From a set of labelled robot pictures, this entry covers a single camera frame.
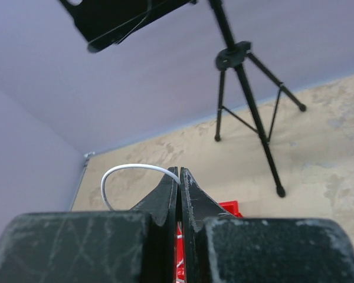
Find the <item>black tripod stand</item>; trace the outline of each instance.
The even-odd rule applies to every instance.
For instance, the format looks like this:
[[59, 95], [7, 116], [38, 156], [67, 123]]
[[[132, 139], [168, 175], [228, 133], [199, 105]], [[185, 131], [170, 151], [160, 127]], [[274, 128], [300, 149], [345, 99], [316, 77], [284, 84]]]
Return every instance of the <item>black tripod stand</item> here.
[[[296, 105], [298, 105], [300, 111], [306, 111], [306, 106], [298, 101], [296, 97], [291, 93], [288, 88], [284, 86], [284, 84], [273, 75], [265, 65], [263, 65], [260, 60], [251, 52], [251, 43], [248, 41], [241, 41], [239, 43], [235, 43], [235, 39], [232, 35], [229, 23], [225, 16], [222, 1], [221, 0], [209, 0], [211, 8], [214, 10], [215, 16], [217, 18], [218, 25], [220, 27], [223, 39], [227, 48], [222, 50], [217, 58], [216, 58], [216, 65], [217, 69], [220, 70], [220, 82], [219, 82], [219, 101], [218, 101], [218, 115], [217, 115], [217, 132], [215, 135], [215, 140], [218, 142], [220, 141], [220, 125], [221, 125], [221, 115], [222, 111], [225, 110], [229, 112], [232, 116], [234, 116], [237, 120], [244, 123], [248, 128], [252, 131], [256, 132], [263, 145], [267, 161], [269, 163], [271, 173], [273, 174], [274, 181], [277, 186], [277, 194], [283, 198], [286, 195], [284, 191], [281, 181], [279, 179], [278, 171], [276, 165], [274, 163], [273, 157], [271, 155], [271, 151], [269, 148], [269, 141], [271, 139], [271, 134], [273, 132], [274, 122], [276, 119], [276, 114], [278, 110], [278, 104], [280, 101], [281, 92], [284, 92]], [[279, 88], [276, 105], [274, 108], [273, 118], [271, 120], [270, 131], [269, 135], [266, 136], [264, 126], [262, 124], [260, 115], [257, 110], [257, 105], [254, 101], [254, 97], [252, 91], [250, 89], [250, 85], [245, 73], [244, 66], [242, 65], [244, 60], [249, 58], [276, 86]], [[240, 81], [241, 88], [244, 92], [245, 98], [247, 99], [247, 103], [249, 105], [251, 114], [253, 116], [253, 120], [256, 126], [256, 129], [249, 125], [246, 121], [242, 118], [238, 117], [235, 113], [233, 113], [230, 109], [226, 108], [223, 105], [223, 96], [224, 96], [224, 81], [225, 81], [225, 72], [228, 68], [233, 68], [237, 74], [237, 77]]]

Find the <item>red object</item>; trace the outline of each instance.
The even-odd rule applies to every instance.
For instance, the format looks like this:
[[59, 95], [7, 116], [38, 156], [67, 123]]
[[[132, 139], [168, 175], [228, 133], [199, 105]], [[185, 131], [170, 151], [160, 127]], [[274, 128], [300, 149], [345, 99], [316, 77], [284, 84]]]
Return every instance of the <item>red object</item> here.
[[[219, 203], [222, 208], [228, 211], [230, 214], [233, 214], [236, 217], [242, 218], [241, 213], [238, 211], [238, 202], [233, 200], [230, 202], [221, 202]], [[177, 278], [184, 280], [185, 279], [185, 270], [183, 268], [183, 239], [182, 232], [177, 228]]]

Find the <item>concrete floor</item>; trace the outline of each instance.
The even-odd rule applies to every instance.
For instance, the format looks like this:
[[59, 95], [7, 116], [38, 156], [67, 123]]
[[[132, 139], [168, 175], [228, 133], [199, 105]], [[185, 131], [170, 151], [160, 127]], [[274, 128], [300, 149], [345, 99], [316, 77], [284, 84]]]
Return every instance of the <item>concrete floor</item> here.
[[[215, 120], [93, 157], [73, 210], [106, 209], [100, 196], [104, 172], [123, 163], [190, 169], [200, 187], [218, 202], [238, 200], [249, 217], [320, 217], [337, 221], [354, 244], [354, 76], [297, 94], [305, 113], [281, 100], [271, 149], [287, 191], [280, 199], [258, 136], [231, 116], [214, 141]], [[260, 106], [268, 127], [273, 103]], [[248, 110], [239, 111], [252, 122]], [[147, 195], [161, 174], [124, 170], [107, 181], [116, 209], [128, 209]]]

